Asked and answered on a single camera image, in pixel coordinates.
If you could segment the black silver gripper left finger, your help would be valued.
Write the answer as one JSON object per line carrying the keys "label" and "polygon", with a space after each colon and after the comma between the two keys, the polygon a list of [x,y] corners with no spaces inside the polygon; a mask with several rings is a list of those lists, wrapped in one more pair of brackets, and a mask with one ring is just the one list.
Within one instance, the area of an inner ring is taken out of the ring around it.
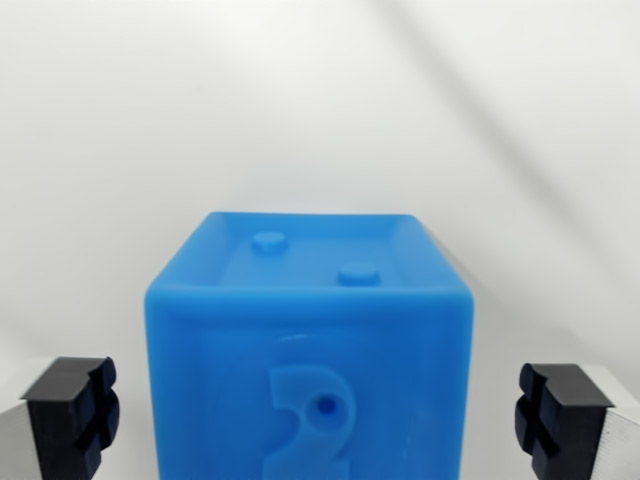
{"label": "black silver gripper left finger", "polygon": [[110,357],[45,357],[1,386],[1,477],[91,479],[119,426]]}

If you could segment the black silver gripper right finger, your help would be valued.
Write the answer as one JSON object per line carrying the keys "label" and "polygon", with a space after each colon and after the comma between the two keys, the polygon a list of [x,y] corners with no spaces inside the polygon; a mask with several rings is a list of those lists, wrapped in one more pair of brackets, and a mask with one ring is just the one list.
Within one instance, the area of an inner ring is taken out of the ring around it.
{"label": "black silver gripper right finger", "polygon": [[539,479],[637,479],[639,400],[600,365],[526,363],[515,433]]}

